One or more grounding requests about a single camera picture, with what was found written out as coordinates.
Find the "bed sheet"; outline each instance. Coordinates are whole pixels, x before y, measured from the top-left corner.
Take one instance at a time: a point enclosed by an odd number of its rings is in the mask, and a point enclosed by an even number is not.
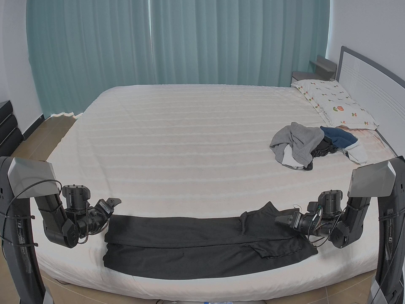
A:
[[[268,201],[303,210],[329,189],[347,194],[357,165],[342,153],[313,161],[313,170],[281,166],[269,148],[292,121],[324,124],[295,88],[238,85],[138,85],[102,93],[50,155],[63,185],[86,185],[91,205],[118,197],[120,215],[199,218],[239,216]],[[394,157],[377,133],[352,130],[369,163]],[[32,212],[39,215],[35,202]],[[375,269],[377,202],[372,200],[360,240],[344,249],[327,242],[300,263],[228,278],[159,280],[103,266],[104,233],[67,249],[49,242],[33,221],[40,267],[76,285],[147,299],[262,300],[331,285]]]

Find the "bed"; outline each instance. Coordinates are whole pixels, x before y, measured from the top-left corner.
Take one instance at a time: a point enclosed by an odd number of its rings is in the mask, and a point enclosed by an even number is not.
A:
[[[400,134],[405,132],[401,106],[405,83],[370,61],[342,48],[337,79],[380,123],[379,132],[352,132],[373,163],[395,156],[389,145],[397,153],[404,151],[401,136],[394,132],[398,128]],[[375,103],[382,112],[374,111]],[[86,185],[92,205],[99,198],[121,198],[115,209],[121,215],[230,217],[259,209],[268,201],[279,210],[293,206],[305,210],[309,201],[329,189],[341,189],[346,195],[357,165],[340,152],[316,158],[312,171],[296,171],[276,162],[269,143],[292,121],[324,124],[305,97],[290,87],[115,87],[88,107],[48,161],[63,185]],[[35,203],[32,212],[39,215]],[[317,255],[300,263],[227,278],[176,281],[125,275],[103,266],[104,233],[67,249],[46,239],[41,220],[34,220],[32,228],[39,244],[38,263],[50,276],[146,299],[271,299],[331,285],[377,265],[375,199],[361,239],[350,246],[337,249],[327,242]]]

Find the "white wall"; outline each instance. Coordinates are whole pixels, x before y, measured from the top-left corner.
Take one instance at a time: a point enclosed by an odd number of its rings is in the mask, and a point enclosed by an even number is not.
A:
[[[327,58],[342,45],[405,79],[405,0],[331,0]]]
[[[26,32],[27,0],[0,0],[0,101],[10,99],[22,133],[41,115]]]

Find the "floral pillow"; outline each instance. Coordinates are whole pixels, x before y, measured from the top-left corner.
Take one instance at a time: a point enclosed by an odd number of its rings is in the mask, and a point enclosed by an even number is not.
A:
[[[336,80],[300,80],[291,84],[308,99],[329,127],[377,129],[372,116]]]

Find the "white headboard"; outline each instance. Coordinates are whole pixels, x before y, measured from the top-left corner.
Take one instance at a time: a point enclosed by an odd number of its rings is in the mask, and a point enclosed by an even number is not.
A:
[[[392,150],[405,156],[405,81],[345,46],[336,80],[377,121],[377,132]]]

